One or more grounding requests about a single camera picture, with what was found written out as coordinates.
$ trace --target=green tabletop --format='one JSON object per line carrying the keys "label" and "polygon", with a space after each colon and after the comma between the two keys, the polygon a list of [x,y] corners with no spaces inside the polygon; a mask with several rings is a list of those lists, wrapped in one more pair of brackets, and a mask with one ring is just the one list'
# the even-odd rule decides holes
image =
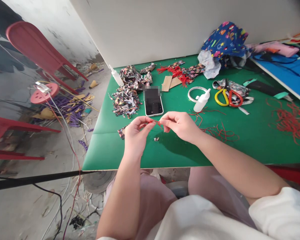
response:
{"label": "green tabletop", "polygon": [[[186,68],[198,63],[197,56],[193,55],[155,62],[157,64],[156,69],[160,68],[160,65],[167,66],[178,60],[185,61],[186,63],[182,67]],[[140,70],[149,64],[140,64],[135,67]],[[166,71],[158,75],[156,69],[152,71],[152,86],[161,86],[164,77],[170,73]],[[223,78],[228,78],[239,84],[256,78],[274,87],[283,88],[268,75],[244,69],[221,70],[220,74],[214,80],[221,80]],[[269,98],[269,96],[259,91],[251,90],[249,96],[254,97],[255,100],[252,104],[242,106],[250,113],[250,115],[245,115],[237,108],[219,106],[214,100],[217,90],[212,89],[212,82],[213,80],[207,80],[201,74],[195,78],[194,82],[188,88],[182,88],[180,87],[181,85],[178,85],[170,89],[169,92],[163,92],[162,103],[165,113],[168,111],[192,112],[195,103],[191,102],[187,97],[189,89],[196,86],[202,86],[207,89],[211,88],[211,96],[206,104],[208,110],[219,110],[226,115],[219,112],[201,114],[203,117],[202,128],[214,127],[217,124],[221,125],[223,123],[226,130],[234,131],[240,136],[239,141],[227,142],[227,144],[264,164],[300,163],[300,146],[294,143],[292,136],[285,135],[283,132],[268,126],[269,123],[276,121],[276,118],[271,115],[271,111],[274,108],[266,104],[266,98]],[[118,84],[111,77],[85,157],[82,168],[84,171],[118,169],[123,156],[124,140],[119,137],[117,131],[126,126],[135,117],[145,115],[143,104],[140,105],[140,109],[137,111],[138,114],[132,115],[131,119],[123,118],[123,116],[116,117],[112,112],[113,101],[109,98],[108,93],[111,95],[117,88]],[[195,98],[195,96],[201,93],[200,90],[194,90],[191,92],[191,96]],[[140,93],[140,99],[143,99],[143,93]],[[286,106],[287,102],[285,100],[281,100],[281,102],[284,108],[288,109]],[[160,117],[156,116],[153,119],[159,120]],[[159,141],[155,142],[155,137],[159,137]],[[196,146],[181,140],[173,131],[163,133],[159,126],[155,126],[149,133],[146,148],[141,159],[141,168],[176,168],[208,165],[211,165],[210,161]]]}

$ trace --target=scissors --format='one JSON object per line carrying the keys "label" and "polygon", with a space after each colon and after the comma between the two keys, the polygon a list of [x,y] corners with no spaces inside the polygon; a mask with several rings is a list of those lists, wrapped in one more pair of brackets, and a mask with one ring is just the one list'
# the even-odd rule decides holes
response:
{"label": "scissors", "polygon": [[[216,95],[214,95],[214,100],[216,100],[216,102],[217,102],[220,106],[222,106],[222,107],[226,107],[226,106],[228,106],[228,105],[230,105],[231,107],[240,107],[240,106],[242,105],[242,103],[243,103],[243,98],[242,98],[242,96],[241,96],[240,94],[236,93],[235,91],[233,91],[233,90],[230,89],[230,86],[229,86],[229,80],[228,80],[227,78],[225,79],[225,81],[226,81],[226,82],[225,82],[224,87],[223,87],[222,89],[220,89],[220,90],[216,93]],[[226,100],[226,103],[225,103],[225,104],[222,103],[222,102],[220,102],[219,99],[218,99],[218,95],[219,95],[219,93],[221,93],[221,92],[222,92],[222,94],[223,94],[224,99]],[[240,102],[239,102],[238,105],[235,105],[235,104],[232,103],[232,94],[236,95],[236,96],[240,99]]]}

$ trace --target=hand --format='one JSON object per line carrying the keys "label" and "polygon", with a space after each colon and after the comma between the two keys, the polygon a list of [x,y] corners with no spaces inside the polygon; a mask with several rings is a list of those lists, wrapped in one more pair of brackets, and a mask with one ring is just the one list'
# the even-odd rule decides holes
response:
{"label": "hand", "polygon": [[172,129],[179,138],[192,144],[204,134],[186,112],[167,112],[159,122],[163,124],[164,132]]}
{"label": "hand", "polygon": [[125,128],[124,156],[131,158],[141,158],[146,140],[151,129],[156,125],[149,117],[140,116],[135,118]]}

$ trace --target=glue bottle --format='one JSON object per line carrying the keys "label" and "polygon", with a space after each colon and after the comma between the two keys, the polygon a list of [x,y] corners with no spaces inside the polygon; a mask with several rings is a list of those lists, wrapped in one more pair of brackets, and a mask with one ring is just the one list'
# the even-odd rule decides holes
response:
{"label": "glue bottle", "polygon": [[202,94],[200,97],[199,96],[196,97],[198,101],[196,102],[196,105],[194,105],[193,108],[195,112],[201,112],[201,110],[204,108],[204,106],[206,105],[210,97],[210,90],[211,88],[209,88],[205,94]]}
{"label": "glue bottle", "polygon": [[114,80],[116,80],[117,84],[122,87],[124,85],[119,73],[117,71],[115,71],[113,69],[113,67],[111,67],[111,65],[109,65],[110,69],[111,69],[111,74],[114,77]]}

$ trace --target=woman's left hand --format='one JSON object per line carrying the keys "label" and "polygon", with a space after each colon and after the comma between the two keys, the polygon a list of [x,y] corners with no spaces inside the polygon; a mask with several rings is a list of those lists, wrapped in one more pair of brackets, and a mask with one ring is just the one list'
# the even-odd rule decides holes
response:
{"label": "woman's left hand", "polygon": [[153,119],[147,116],[140,116],[135,118],[125,128],[125,146],[124,156],[132,158],[141,158],[146,140],[151,129],[156,125]]}

